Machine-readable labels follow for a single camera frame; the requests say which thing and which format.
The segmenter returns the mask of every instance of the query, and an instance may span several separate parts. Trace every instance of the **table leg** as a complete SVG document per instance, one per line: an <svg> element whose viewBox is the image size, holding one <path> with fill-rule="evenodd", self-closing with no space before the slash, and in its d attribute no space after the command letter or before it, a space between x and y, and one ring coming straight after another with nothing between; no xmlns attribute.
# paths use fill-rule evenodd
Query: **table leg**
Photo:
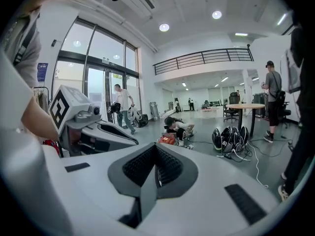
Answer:
<svg viewBox="0 0 315 236"><path fill-rule="evenodd" d="M239 109L238 111L238 131L240 132L241 128L242 128L242 119L243 119L243 109Z"/></svg>
<svg viewBox="0 0 315 236"><path fill-rule="evenodd" d="M253 108L253 109L252 109L252 126L251 126L250 137L252 137L252 133L254 132L255 117L256 117L256 109Z"/></svg>

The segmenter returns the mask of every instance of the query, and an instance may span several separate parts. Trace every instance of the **blue sign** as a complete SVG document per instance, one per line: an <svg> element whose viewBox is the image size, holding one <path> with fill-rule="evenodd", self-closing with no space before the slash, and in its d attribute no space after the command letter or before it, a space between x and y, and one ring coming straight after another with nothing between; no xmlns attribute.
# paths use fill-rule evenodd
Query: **blue sign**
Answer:
<svg viewBox="0 0 315 236"><path fill-rule="evenodd" d="M45 82L48 63L38 63L37 65L37 80L38 82Z"/></svg>

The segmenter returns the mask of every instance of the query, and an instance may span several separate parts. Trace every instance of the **air vent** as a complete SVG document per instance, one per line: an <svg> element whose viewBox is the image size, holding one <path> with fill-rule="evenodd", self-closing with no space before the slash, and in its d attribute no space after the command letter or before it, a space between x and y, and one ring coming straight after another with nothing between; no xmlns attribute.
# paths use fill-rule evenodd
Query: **air vent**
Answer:
<svg viewBox="0 0 315 236"><path fill-rule="evenodd" d="M155 6L153 5L153 3L150 1L150 0L144 0L147 4L148 4L148 6L151 8L151 9L154 9L155 8Z"/></svg>

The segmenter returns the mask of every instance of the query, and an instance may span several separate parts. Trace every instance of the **balcony railing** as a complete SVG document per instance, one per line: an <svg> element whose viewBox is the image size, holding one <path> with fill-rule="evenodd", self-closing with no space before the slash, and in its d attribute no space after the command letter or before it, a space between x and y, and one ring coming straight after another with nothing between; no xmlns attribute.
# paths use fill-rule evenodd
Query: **balcony railing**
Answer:
<svg viewBox="0 0 315 236"><path fill-rule="evenodd" d="M254 59L250 49L227 48L186 54L154 64L153 66L157 75L194 65L223 61L254 61Z"/></svg>

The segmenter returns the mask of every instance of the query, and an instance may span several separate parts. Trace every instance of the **recessed light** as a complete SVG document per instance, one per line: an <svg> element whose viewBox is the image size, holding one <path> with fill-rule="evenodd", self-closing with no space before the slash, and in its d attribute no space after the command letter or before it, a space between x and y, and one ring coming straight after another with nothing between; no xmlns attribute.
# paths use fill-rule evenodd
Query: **recessed light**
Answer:
<svg viewBox="0 0 315 236"><path fill-rule="evenodd" d="M74 42L73 42L73 45L74 45L75 47L80 47L80 46L81 46L81 42L80 42L79 40L74 41Z"/></svg>
<svg viewBox="0 0 315 236"><path fill-rule="evenodd" d="M214 13L212 13L212 17L214 19L219 19L222 16L222 13L220 11L215 11Z"/></svg>
<svg viewBox="0 0 315 236"><path fill-rule="evenodd" d="M169 25L168 24L161 24L159 26L159 30L160 31L168 31L168 29L169 29Z"/></svg>
<svg viewBox="0 0 315 236"><path fill-rule="evenodd" d="M279 20L279 22L277 23L277 25L281 24L282 21L285 19L286 17L286 13L281 17L281 19Z"/></svg>
<svg viewBox="0 0 315 236"><path fill-rule="evenodd" d="M246 37L248 33L235 33L235 36L241 36L241 37Z"/></svg>

